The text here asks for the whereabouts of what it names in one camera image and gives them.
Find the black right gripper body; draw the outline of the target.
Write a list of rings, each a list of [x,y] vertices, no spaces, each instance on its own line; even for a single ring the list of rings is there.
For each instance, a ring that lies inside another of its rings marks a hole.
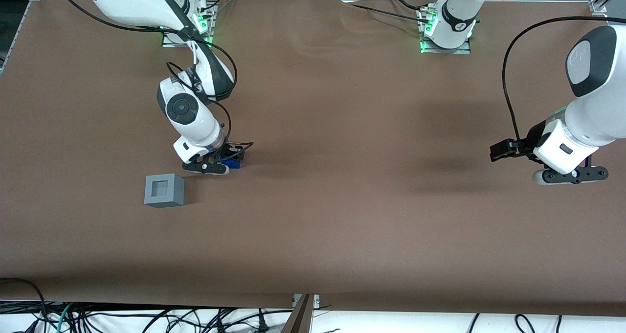
[[[239,151],[245,151],[246,144],[244,143],[235,143],[231,141],[225,142],[222,147],[217,149],[214,152],[214,158],[218,155],[225,155],[225,159],[233,159],[233,155]]]

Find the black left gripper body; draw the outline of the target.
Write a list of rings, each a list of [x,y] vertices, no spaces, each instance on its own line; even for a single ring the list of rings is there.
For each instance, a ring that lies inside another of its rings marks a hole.
[[[534,149],[540,144],[544,130],[546,126],[546,120],[540,121],[530,128],[525,137],[525,156],[538,164],[544,164],[534,153]]]

